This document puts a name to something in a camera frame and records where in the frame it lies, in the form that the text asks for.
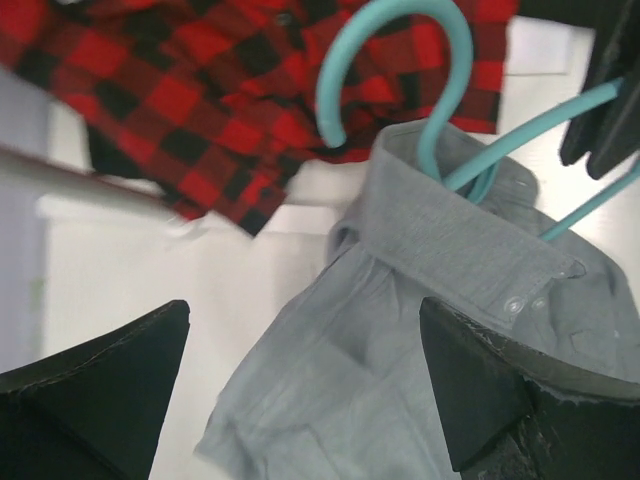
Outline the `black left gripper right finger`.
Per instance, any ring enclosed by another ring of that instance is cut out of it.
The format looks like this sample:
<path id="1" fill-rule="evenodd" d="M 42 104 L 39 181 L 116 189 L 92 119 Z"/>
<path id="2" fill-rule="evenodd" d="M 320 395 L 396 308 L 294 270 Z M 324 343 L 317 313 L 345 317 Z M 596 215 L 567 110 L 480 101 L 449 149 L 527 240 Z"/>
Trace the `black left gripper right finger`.
<path id="1" fill-rule="evenodd" d="M 636 479 L 639 386 L 566 363 L 423 299 L 420 334 L 464 479 Z"/>

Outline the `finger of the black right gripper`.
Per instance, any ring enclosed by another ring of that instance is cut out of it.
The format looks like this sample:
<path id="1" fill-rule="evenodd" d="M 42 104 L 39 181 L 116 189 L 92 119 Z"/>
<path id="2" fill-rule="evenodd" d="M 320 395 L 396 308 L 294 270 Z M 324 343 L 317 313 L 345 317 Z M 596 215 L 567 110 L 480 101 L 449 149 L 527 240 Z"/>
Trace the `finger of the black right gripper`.
<path id="1" fill-rule="evenodd" d="M 597 1 L 595 41 L 583 83 L 588 91 L 622 81 L 617 97 L 571 120 L 560 157 L 572 165 L 586 155 L 587 172 L 600 179 L 639 150 L 639 3 Z"/>

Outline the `grey button-up shirt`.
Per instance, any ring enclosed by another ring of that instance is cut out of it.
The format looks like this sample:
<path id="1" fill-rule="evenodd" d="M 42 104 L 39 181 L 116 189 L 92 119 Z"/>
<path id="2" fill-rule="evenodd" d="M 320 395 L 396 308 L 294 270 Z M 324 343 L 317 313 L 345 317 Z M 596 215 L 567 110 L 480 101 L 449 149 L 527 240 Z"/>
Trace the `grey button-up shirt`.
<path id="1" fill-rule="evenodd" d="M 450 479 L 419 340 L 435 295 L 571 364 L 639 377 L 627 278 L 572 232 L 541 241 L 537 181 L 501 162 L 474 205 L 421 173 L 419 121 L 374 142 L 328 264 L 291 300 L 218 397 L 199 456 L 234 479 Z"/>

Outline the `teal plastic hanger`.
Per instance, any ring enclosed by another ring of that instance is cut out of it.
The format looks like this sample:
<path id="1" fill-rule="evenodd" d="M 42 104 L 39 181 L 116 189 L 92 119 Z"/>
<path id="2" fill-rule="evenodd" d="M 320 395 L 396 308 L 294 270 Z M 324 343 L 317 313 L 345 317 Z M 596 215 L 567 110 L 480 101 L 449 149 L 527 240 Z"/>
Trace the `teal plastic hanger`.
<path id="1" fill-rule="evenodd" d="M 472 68 L 471 31 L 459 7 L 452 1 L 371 1 L 361 7 L 341 28 L 322 62 L 316 92 L 316 121 L 324 143 L 339 147 L 347 136 L 340 112 L 340 97 L 352 60 L 376 31 L 393 20 L 412 14 L 428 16 L 443 27 L 451 47 L 451 66 L 443 92 L 425 119 L 416 145 L 419 169 L 454 191 L 466 185 L 466 199 L 484 200 L 493 186 L 502 158 L 551 128 L 594 110 L 622 96 L 626 81 L 615 78 L 534 117 L 486 145 L 447 176 L 436 160 L 437 141 L 452 131 L 450 119 L 460 105 L 470 82 Z"/>

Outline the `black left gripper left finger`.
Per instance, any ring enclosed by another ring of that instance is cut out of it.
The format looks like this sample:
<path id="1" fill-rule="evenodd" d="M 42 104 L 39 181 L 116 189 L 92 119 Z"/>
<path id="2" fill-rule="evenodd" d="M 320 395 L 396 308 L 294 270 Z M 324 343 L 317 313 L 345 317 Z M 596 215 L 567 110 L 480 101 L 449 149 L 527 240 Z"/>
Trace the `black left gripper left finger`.
<path id="1" fill-rule="evenodd" d="M 146 479 L 190 328 L 171 301 L 1 375 L 4 479 Z"/>

